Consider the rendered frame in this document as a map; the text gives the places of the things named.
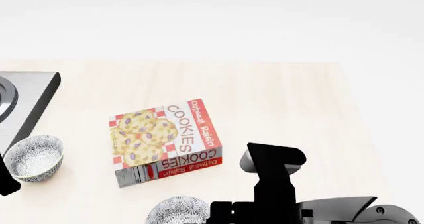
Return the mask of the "round dark stove burner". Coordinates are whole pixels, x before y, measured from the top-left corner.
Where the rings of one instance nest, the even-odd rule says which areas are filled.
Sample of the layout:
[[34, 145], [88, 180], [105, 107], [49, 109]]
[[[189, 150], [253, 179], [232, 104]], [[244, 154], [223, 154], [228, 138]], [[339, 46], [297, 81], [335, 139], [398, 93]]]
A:
[[0, 76], [0, 123], [13, 111], [18, 98], [19, 95], [13, 83]]

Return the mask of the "black white patterned bowl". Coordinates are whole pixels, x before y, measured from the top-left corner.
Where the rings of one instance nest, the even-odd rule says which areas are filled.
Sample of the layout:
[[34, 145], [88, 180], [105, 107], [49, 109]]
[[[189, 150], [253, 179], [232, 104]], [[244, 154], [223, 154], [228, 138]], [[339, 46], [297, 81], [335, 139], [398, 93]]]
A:
[[37, 135], [14, 144], [3, 161], [12, 177], [24, 182], [41, 182], [53, 176], [64, 159], [62, 141], [52, 135]]
[[151, 209], [144, 224], [206, 224], [209, 204], [191, 196], [174, 196]]

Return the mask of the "oatmeal raisin cookies box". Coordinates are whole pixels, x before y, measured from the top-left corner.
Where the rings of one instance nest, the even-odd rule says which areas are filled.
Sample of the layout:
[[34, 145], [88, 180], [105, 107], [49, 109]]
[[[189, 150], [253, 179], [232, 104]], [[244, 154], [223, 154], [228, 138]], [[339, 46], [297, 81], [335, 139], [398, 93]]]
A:
[[111, 116], [109, 134], [120, 188], [223, 163], [223, 146], [201, 99]]

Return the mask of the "silver flat stove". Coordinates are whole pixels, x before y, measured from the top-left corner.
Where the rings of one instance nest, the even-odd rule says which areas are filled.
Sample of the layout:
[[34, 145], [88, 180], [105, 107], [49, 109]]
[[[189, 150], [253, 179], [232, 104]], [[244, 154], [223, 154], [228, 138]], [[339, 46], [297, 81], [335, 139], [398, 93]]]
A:
[[9, 116], [0, 123], [0, 155], [3, 156], [14, 144], [30, 136], [38, 120], [60, 86], [59, 72], [6, 72], [16, 87], [19, 98]]

